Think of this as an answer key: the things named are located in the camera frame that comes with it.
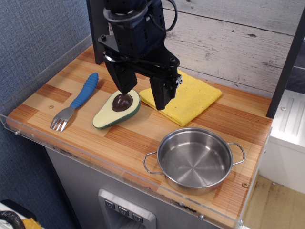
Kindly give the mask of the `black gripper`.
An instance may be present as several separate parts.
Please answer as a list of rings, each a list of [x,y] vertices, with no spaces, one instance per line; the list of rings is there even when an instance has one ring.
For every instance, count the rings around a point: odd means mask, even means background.
[[[127,94],[137,85],[136,73],[147,76],[155,107],[164,110],[181,78],[179,60],[164,45],[168,32],[164,15],[116,15],[110,24],[113,34],[102,35],[98,41],[105,48],[106,68],[117,89]]]

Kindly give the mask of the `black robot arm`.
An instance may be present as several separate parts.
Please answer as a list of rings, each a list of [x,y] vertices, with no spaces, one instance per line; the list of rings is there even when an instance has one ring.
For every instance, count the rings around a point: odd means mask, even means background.
[[[136,74],[149,77],[157,110],[175,97],[182,83],[180,61],[164,44],[166,28],[160,0],[106,0],[103,15],[113,34],[99,38],[107,70],[122,94],[137,85]]]

